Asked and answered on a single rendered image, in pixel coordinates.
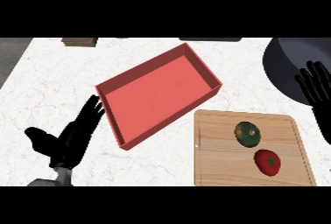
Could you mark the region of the red tomato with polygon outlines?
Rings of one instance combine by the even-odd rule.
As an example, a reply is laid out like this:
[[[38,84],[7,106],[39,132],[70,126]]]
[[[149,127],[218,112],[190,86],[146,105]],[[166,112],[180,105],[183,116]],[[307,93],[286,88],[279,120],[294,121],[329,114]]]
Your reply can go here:
[[[258,150],[252,156],[260,172],[271,177],[280,170],[280,158],[270,150]]]

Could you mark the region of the brown wooden block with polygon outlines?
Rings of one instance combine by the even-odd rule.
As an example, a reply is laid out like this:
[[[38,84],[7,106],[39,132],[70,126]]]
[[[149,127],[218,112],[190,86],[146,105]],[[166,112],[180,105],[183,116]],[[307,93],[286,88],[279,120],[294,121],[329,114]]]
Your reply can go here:
[[[97,38],[62,38],[65,46],[85,46],[94,47]]]

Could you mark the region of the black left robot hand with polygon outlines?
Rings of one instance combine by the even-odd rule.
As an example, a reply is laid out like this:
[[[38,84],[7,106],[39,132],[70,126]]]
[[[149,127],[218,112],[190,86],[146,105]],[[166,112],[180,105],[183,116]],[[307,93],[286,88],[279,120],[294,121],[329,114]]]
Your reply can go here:
[[[59,137],[47,134],[39,128],[28,127],[25,129],[33,151],[50,157],[50,168],[62,167],[70,170],[79,164],[103,114],[98,97],[91,95],[78,112],[76,119],[67,123]]]

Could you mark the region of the dark grey round pan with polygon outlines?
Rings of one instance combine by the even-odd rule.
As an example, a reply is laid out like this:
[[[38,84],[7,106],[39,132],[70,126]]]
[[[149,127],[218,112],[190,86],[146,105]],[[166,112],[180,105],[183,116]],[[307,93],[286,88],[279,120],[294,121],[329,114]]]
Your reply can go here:
[[[331,72],[331,38],[271,38],[263,52],[263,70],[276,89],[308,104],[295,75],[307,61],[320,61]]]

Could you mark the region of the wooden cutting board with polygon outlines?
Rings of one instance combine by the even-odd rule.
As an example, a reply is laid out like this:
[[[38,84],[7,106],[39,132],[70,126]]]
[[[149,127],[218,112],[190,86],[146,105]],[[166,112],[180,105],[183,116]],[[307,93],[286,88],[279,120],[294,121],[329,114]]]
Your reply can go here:
[[[234,137],[234,126],[252,123],[260,143],[248,148]],[[254,163],[254,153],[271,151],[280,169],[264,175]],[[311,186],[316,183],[305,149],[288,115],[198,110],[193,113],[193,184],[196,186]]]

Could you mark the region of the red cardboard box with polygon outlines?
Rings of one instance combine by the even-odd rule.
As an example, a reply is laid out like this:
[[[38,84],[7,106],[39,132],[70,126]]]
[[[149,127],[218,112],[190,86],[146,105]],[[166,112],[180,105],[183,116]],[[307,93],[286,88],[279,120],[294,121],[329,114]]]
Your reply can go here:
[[[181,44],[96,85],[118,147],[130,150],[220,90],[221,82]]]

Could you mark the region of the dark green squash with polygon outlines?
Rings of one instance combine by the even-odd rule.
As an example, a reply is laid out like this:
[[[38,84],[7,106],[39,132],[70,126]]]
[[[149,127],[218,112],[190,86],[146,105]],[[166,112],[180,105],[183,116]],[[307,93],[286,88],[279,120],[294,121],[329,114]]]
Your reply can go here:
[[[243,147],[252,148],[260,143],[261,133],[251,122],[239,122],[234,126],[233,134],[236,141]]]

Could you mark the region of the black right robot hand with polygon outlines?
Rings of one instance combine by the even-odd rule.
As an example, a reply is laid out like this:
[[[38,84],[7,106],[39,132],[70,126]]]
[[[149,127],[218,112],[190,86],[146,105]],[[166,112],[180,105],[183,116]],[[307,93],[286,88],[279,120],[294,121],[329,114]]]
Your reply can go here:
[[[320,61],[307,61],[294,80],[311,106],[316,124],[331,145],[331,73]]]

